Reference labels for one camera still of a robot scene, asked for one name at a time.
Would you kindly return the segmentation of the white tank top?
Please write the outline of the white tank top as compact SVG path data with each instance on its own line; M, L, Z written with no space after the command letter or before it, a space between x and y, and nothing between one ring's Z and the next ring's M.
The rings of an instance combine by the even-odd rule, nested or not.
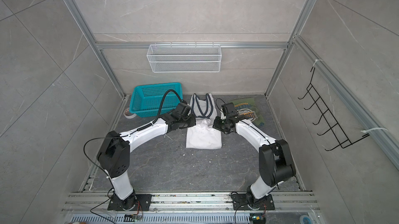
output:
M205 99L200 99L193 94L190 99L191 113L195 117L195 126L187 129L186 148L188 149L221 149L221 132L213 128L218 116L214 98L205 94Z

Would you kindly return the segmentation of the green tank top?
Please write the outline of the green tank top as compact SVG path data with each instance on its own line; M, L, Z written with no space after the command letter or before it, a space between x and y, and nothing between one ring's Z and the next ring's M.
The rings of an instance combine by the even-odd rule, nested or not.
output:
M241 98L231 101L235 109L240 115L245 116L257 127L261 128L265 125L265 119L261 114L260 109L257 107L254 98Z

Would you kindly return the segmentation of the teal plastic basket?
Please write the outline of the teal plastic basket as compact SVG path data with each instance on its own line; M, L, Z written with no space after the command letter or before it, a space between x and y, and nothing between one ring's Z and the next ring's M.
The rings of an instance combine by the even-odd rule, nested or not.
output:
M129 111L138 117L155 117L158 114L159 106L166 91L174 90L181 99L181 83L148 84L134 88Z

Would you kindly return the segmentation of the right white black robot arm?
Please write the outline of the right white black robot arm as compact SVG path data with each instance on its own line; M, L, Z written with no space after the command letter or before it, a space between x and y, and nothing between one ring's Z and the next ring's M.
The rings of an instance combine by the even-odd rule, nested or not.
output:
M222 116L216 117L213 128L224 134L236 133L245 138L259 154L259 177L247 192L233 192L230 197L235 211L272 211L275 209L271 192L296 175L289 144L276 140L257 128L233 103L221 107Z

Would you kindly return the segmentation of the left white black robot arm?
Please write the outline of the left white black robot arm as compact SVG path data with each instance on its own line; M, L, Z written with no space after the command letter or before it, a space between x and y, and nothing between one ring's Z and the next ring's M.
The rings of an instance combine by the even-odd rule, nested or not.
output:
M97 161L114 189L110 204L116 205L118 210L139 209L139 200L127 173L130 153L158 136L177 129L187 129L195 124L191 107L182 101L176 108L159 115L146 125L122 133L109 132L97 154Z

